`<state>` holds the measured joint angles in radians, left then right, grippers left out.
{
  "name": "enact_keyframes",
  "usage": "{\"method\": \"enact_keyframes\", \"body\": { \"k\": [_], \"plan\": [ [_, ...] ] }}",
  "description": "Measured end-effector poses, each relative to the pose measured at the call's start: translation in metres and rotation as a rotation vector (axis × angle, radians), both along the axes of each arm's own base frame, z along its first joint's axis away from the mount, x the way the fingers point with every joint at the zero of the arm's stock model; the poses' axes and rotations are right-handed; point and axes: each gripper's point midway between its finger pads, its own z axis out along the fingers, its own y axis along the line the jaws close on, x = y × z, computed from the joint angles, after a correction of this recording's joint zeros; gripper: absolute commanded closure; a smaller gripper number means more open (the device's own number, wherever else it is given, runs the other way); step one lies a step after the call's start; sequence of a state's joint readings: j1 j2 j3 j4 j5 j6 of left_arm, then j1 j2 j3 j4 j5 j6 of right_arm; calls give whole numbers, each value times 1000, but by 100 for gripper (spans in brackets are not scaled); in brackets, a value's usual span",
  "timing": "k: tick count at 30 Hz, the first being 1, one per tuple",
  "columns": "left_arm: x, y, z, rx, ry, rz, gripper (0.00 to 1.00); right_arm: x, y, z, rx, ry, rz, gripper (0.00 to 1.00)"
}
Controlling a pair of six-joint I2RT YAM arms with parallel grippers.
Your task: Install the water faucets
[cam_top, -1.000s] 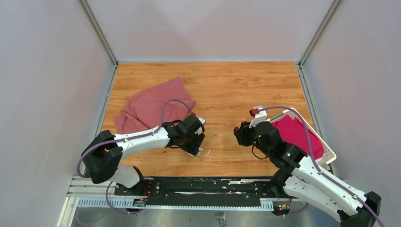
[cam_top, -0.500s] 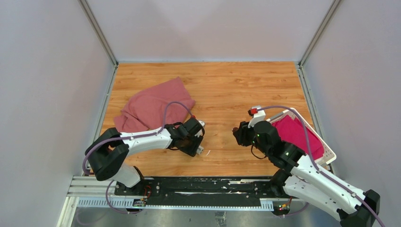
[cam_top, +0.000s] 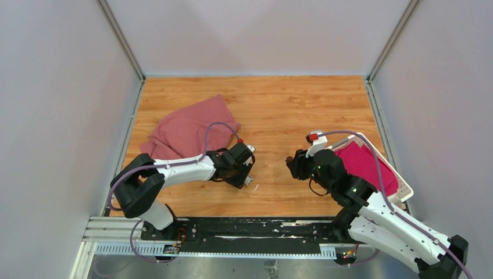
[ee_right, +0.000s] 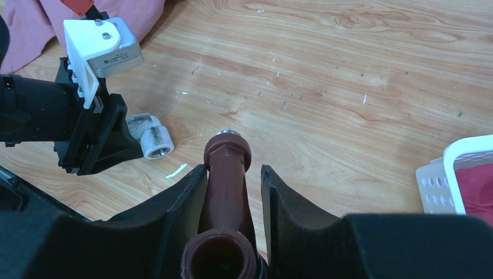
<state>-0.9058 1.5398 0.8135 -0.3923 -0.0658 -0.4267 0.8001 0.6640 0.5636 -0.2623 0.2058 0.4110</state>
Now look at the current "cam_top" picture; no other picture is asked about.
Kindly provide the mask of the white pipe elbow fitting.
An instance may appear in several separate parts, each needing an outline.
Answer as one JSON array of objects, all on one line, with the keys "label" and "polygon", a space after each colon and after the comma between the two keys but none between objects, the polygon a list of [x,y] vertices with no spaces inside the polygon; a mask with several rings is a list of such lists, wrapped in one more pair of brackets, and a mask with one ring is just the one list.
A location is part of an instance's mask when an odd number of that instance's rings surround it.
[{"label": "white pipe elbow fitting", "polygon": [[246,179],[245,179],[245,182],[244,184],[245,185],[250,185],[253,181],[253,178],[251,176],[247,176]]}]

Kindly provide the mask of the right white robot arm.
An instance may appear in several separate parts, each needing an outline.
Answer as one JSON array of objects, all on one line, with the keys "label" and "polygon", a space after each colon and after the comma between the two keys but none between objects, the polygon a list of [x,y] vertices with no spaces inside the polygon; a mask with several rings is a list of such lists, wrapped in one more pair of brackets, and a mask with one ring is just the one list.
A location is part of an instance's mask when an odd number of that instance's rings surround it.
[{"label": "right white robot arm", "polygon": [[469,243],[449,237],[417,221],[397,206],[386,204],[376,187],[349,174],[332,150],[313,156],[299,149],[286,158],[293,178],[319,184],[342,206],[333,220],[338,242],[364,242],[394,257],[419,278],[459,278],[464,272]]}]

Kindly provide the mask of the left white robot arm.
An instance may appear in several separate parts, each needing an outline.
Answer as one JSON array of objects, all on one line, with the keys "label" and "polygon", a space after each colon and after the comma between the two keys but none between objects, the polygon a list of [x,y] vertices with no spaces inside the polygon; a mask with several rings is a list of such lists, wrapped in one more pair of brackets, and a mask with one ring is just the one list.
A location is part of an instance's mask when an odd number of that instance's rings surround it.
[{"label": "left white robot arm", "polygon": [[110,183],[110,196],[128,219],[150,224],[164,240],[178,233],[177,218],[170,206],[157,197],[166,187],[191,181],[226,183],[241,189],[252,182],[255,148],[243,142],[231,148],[206,151],[198,156],[175,160],[152,159],[142,153]]}]

